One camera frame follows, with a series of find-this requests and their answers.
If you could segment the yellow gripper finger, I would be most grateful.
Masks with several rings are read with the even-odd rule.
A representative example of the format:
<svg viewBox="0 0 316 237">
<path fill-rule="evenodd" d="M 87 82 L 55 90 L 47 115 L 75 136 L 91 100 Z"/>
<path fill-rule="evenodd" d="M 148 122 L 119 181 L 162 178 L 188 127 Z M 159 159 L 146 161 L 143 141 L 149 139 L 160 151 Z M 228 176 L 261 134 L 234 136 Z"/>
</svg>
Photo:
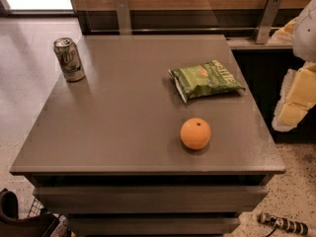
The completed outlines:
<svg viewBox="0 0 316 237">
<path fill-rule="evenodd" d="M 295 17 L 294 19 L 286 23 L 282 28 L 274 32 L 274 34 L 272 35 L 272 40 L 292 43 L 294 27 L 297 23 L 297 20 L 298 18 Z"/>
<path fill-rule="evenodd" d="M 316 63 L 305 62 L 298 70 L 285 74 L 276 104 L 272 127 L 288 132 L 297 127 L 316 105 Z"/>
</svg>

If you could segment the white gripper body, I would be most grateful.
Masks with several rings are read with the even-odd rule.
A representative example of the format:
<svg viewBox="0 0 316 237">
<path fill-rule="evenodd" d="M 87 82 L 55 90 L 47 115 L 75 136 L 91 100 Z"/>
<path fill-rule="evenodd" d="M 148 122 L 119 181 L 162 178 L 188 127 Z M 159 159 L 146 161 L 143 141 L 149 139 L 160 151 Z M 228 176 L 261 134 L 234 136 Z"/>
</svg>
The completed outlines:
<svg viewBox="0 0 316 237">
<path fill-rule="evenodd" d="M 316 62 L 316 0 L 311 0 L 301 11 L 293 31 L 293 53 L 310 62 Z"/>
</svg>

